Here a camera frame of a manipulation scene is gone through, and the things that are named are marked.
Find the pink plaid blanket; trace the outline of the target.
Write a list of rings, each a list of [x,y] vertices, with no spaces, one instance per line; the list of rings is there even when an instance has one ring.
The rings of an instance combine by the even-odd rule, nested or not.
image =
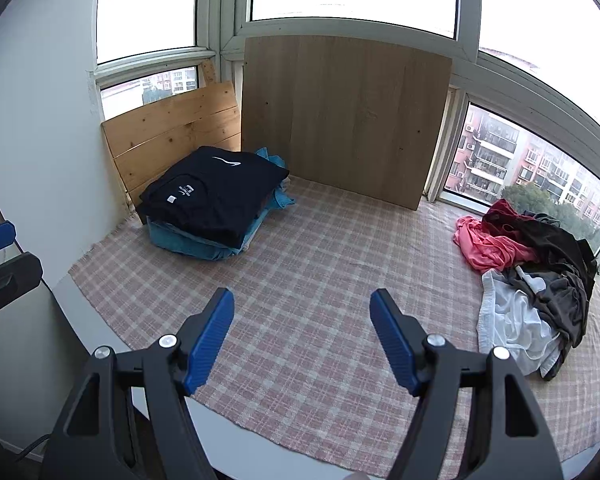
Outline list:
[[[287,191],[294,204],[270,212],[237,256],[168,252],[132,218],[70,276],[134,349],[229,289],[234,320],[196,400],[284,448],[383,477],[416,402],[390,370],[370,295],[388,290],[426,332],[478,351],[482,274],[453,242],[464,214],[428,202],[411,211],[299,178]],[[555,378],[528,381],[561,458],[600,442],[600,278],[581,343]]]

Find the navy blue garment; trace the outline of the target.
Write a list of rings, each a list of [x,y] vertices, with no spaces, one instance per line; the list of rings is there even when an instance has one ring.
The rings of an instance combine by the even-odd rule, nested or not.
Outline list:
[[[289,170],[263,152],[203,146],[140,194],[138,212],[187,234],[238,249]]]

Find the black grey garment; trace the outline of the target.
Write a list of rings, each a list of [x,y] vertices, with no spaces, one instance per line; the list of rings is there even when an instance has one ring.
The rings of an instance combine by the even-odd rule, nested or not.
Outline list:
[[[512,266],[504,275],[509,284],[528,292],[542,320],[560,333],[558,364],[544,379],[549,382],[585,335],[597,261],[587,240],[577,240],[555,223],[531,217],[522,232],[520,244],[533,249],[538,260]]]

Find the pink garment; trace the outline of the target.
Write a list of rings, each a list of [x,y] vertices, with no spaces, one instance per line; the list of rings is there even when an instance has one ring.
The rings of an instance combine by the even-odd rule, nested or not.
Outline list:
[[[507,236],[489,234],[482,221],[471,216],[456,220],[453,242],[468,264],[481,274],[538,260],[533,249]]]

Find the large wood grain board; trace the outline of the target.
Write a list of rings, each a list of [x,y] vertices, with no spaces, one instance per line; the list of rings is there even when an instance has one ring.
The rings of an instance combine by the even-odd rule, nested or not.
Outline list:
[[[416,209],[434,157],[450,58],[333,36],[245,42],[242,148],[290,172]]]

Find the pine plank board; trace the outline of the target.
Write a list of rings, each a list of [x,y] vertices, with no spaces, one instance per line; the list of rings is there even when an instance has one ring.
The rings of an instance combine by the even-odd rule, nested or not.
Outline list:
[[[148,185],[202,146],[237,152],[240,111],[231,82],[216,79],[212,61],[201,63],[204,85],[143,105],[102,123],[102,133],[130,204]]]

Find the light blue garment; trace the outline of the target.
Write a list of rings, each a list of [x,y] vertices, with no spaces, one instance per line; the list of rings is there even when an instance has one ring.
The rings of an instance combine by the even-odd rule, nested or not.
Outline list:
[[[152,244],[221,261],[244,252],[272,210],[294,204],[286,162],[266,148],[232,152],[203,146],[140,193],[137,211]]]

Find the white garment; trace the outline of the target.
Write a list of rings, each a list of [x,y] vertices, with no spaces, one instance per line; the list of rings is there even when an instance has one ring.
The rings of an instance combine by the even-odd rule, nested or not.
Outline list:
[[[543,379],[560,357],[560,333],[542,320],[528,292],[509,284],[496,269],[481,277],[483,295],[477,322],[478,350],[487,354],[504,347],[524,376],[538,372]]]

